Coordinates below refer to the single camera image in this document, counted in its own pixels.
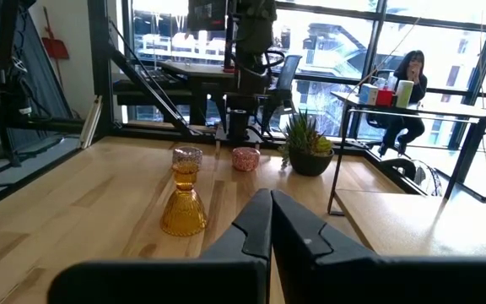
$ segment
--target potted plant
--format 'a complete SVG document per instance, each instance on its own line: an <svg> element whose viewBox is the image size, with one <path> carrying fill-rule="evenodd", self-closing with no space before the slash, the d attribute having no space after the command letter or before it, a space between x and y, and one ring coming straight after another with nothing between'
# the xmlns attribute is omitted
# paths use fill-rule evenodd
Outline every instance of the potted plant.
<svg viewBox="0 0 486 304"><path fill-rule="evenodd" d="M327 169L333 158L332 142L316 131L316 120L306 111L292 115L284 136L283 168L290 163L304 176L319 176Z"/></svg>

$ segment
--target wooden tabletop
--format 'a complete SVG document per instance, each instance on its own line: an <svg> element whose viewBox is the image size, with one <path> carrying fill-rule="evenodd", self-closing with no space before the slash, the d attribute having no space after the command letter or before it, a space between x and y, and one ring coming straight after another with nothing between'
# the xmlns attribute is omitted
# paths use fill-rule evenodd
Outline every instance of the wooden tabletop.
<svg viewBox="0 0 486 304"><path fill-rule="evenodd" d="M384 106L372 106L366 105L359 101L357 94L349 92L331 92L332 95L337 97L343 102L348 102L351 106L364 107L368 110L377 110L385 112L404 112L407 114L428 114L428 115L442 115L446 117L465 117L465 118L483 118L486 117L486 109L481 109L476 106L457 105L448 103L425 103L424 106L418 109L403 109L397 107L384 107Z"/></svg>
<svg viewBox="0 0 486 304"><path fill-rule="evenodd" d="M360 240L381 255L486 255L486 204L337 190Z"/></svg>
<svg viewBox="0 0 486 304"><path fill-rule="evenodd" d="M208 227L193 237L165 234L159 220L175 190L172 150L204 153L196 190ZM194 258L230 226L256 190L277 188L339 230L357 238L348 220L327 215L334 161L321 176L281 170L263 150L253 172L232 169L231 149L134 138L104 138L0 202L0 304L46 302L51 280L66 267L99 258ZM400 193L360 157L342 163L338 187ZM282 303L273 263L271 303ZM214 292L211 286L208 292Z"/></svg>
<svg viewBox="0 0 486 304"><path fill-rule="evenodd" d="M184 62L157 62L161 68L166 68L172 70L176 73L182 73L194 77L206 77L206 78L233 78L233 73L225 73L223 71L224 67L212 64L200 64L200 63L190 63L186 64Z"/></svg>

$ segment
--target dark plant pot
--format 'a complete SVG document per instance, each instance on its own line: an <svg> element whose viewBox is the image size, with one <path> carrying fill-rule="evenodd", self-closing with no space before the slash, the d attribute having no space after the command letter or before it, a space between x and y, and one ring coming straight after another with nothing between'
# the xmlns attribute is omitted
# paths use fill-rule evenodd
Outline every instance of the dark plant pot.
<svg viewBox="0 0 486 304"><path fill-rule="evenodd" d="M294 170L300 175L319 176L331 163L331 159L333 158L333 150L329 156L315 156L291 149L289 151L289 155L292 168L294 168Z"/></svg>

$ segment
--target succulent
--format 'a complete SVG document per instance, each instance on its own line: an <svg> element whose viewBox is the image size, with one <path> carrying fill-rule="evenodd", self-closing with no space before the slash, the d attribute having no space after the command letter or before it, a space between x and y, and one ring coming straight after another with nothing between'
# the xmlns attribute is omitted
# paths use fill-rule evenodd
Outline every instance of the succulent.
<svg viewBox="0 0 486 304"><path fill-rule="evenodd" d="M317 156L329 156L331 154L333 143L316 131L316 120L312 119L307 111L298 112L289 118L284 136L286 137L286 144L278 149L283 155L283 168L289 163L289 151L291 149Z"/></svg>

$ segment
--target woman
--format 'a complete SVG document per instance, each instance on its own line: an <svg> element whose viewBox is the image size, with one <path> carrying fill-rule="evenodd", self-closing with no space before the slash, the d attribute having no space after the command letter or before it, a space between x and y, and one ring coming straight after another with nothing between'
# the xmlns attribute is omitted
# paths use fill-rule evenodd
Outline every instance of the woman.
<svg viewBox="0 0 486 304"><path fill-rule="evenodd" d="M427 78L423 74L423 68L425 65L425 56L422 51L409 52L401 64L395 70L394 75L398 80L413 81L412 95L410 96L409 105L417 105L427 90ZM408 132L398 137L399 154L406 152L406 145L413 142L417 137L425 132L425 125L421 118L416 117L394 117L389 116L386 130L386 135L382 139L382 145L379 153L381 155L386 153L388 147L395 146L395 138L403 130L407 129Z"/></svg>

